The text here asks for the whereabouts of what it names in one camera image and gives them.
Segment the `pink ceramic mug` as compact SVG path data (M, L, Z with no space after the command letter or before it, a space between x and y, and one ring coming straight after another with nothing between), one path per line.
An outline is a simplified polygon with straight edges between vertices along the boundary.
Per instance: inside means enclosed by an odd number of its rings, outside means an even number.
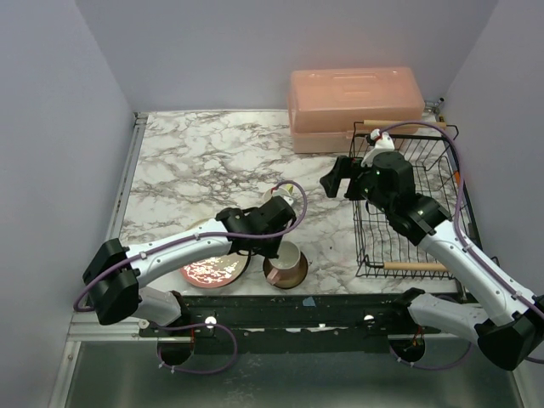
M269 259L269 261L275 267L289 269L298 264L300 253L301 251L296 244L290 241L283 241L279 246L277 257Z

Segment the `dark bowl cream inside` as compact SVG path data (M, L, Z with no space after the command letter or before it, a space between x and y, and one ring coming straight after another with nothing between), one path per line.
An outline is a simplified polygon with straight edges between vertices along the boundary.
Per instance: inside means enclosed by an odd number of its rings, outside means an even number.
M265 280L271 285L280 289L292 289L300 285L306 278L309 271L309 263L303 252L296 266L289 269L280 269L275 267L266 258L263 261L263 274Z

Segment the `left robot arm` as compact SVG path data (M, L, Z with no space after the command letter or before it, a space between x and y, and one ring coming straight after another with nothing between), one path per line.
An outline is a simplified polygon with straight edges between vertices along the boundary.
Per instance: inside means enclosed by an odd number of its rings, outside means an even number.
M119 239L102 244L83 274L85 294L102 326L135 317L170 326L182 317L174 292L150 288L162 276L209 258L248 252L276 258L284 234L303 220L282 197L260 207L225 208L185 232L159 241L123 246Z

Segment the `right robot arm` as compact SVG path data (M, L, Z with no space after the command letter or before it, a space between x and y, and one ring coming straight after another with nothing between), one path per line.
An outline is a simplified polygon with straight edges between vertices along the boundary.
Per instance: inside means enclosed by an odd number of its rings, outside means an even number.
M477 308L444 301L419 289L402 297L405 314L477 345L494 365L512 371L543 341L543 299L507 276L474 245L434 198L416 191L412 165L397 151L371 164L339 156L320 179L334 198L348 179L345 198L380 210L395 232L443 264L475 297Z

